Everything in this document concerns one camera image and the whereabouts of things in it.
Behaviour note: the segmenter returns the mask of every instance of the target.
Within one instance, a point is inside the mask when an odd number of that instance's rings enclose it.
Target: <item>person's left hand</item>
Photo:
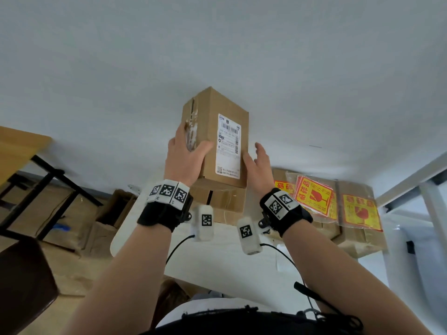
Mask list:
[[[198,179],[205,155],[213,148],[211,141],[202,141],[194,151],[186,147],[185,123],[178,126],[169,140],[164,179],[179,181],[191,187]]]

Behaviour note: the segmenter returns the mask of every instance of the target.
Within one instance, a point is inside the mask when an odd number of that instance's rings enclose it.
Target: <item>forearm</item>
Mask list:
[[[139,334],[149,329],[171,242],[162,226],[137,225],[83,299],[63,334]]]
[[[388,287],[309,222],[295,223],[282,238],[308,287],[359,317],[366,334],[430,334]]]

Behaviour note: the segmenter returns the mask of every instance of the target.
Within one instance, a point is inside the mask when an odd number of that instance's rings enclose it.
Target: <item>black cable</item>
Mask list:
[[[290,261],[290,263],[295,267],[295,269],[298,270],[298,268],[296,267],[295,263],[290,259],[290,257],[288,257],[286,254],[284,254],[282,251],[280,251],[277,247],[272,246],[271,244],[268,244],[268,243],[261,243],[261,246],[268,246],[268,247],[273,248],[273,249],[275,249],[276,251],[280,252],[281,254],[283,254],[283,255],[285,256],[286,259],[288,259],[288,260]],[[312,305],[312,302],[310,301],[309,296],[307,296],[307,298],[308,298],[310,307],[311,307],[312,309],[314,309],[314,307],[313,307],[313,305]]]
[[[170,253],[170,255],[168,256],[168,259],[166,260],[166,264],[168,264],[169,259],[171,258],[172,254],[174,254],[174,252],[177,250],[177,248],[183,243],[185,242],[187,239],[189,238],[193,238],[195,235],[190,235],[187,238],[184,238],[179,244],[177,244],[175,246],[175,248],[172,250],[172,252]]]
[[[53,209],[53,211],[49,214],[49,216],[47,217],[47,219],[42,222],[42,224],[39,226],[39,228],[37,229],[36,233],[34,234],[34,236],[37,236],[38,232],[41,230],[42,226],[48,222],[48,220],[51,218],[51,216],[53,215],[54,211],[59,208],[59,206],[64,203],[64,201],[72,194],[73,192],[71,192],[70,194],[68,194],[62,201],[60,201],[57,206],[55,206],[55,208]]]

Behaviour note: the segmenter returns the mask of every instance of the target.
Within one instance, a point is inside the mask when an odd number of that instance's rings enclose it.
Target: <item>yellow tabletop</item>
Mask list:
[[[49,136],[0,126],[0,185],[51,141]]]

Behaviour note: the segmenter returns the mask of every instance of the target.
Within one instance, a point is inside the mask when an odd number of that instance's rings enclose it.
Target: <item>wristband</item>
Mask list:
[[[148,198],[137,223],[140,225],[164,225],[171,232],[180,223],[191,219],[189,209],[193,197],[190,188],[182,182],[163,180],[156,184]]]
[[[263,222],[270,224],[281,237],[291,225],[299,220],[313,222],[313,218],[307,210],[301,207],[287,192],[278,188],[273,188],[261,199],[259,204],[264,212]]]

